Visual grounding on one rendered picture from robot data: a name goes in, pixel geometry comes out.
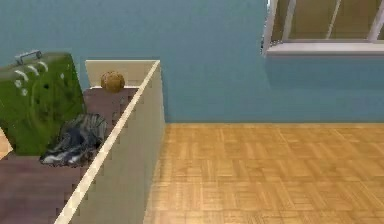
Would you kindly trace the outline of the brown peeling basketball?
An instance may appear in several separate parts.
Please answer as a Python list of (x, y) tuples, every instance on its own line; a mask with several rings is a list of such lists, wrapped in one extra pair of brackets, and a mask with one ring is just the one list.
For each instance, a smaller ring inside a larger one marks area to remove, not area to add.
[(110, 93), (118, 93), (125, 86), (123, 75), (117, 71), (108, 71), (101, 76), (101, 87)]

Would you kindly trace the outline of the crumpled grey striped cloth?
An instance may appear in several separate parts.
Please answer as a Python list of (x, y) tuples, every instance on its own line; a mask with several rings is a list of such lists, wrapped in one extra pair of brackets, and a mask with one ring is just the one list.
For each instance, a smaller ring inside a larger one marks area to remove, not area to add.
[(39, 161), (50, 166), (82, 166), (98, 153), (106, 131), (106, 119), (100, 114), (80, 114), (62, 125), (56, 142)]

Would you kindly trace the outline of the white framed window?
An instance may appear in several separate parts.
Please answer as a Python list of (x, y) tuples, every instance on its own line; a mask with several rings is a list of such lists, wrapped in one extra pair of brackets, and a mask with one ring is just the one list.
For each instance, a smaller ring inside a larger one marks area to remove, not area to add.
[(384, 0), (267, 0), (265, 56), (384, 56)]

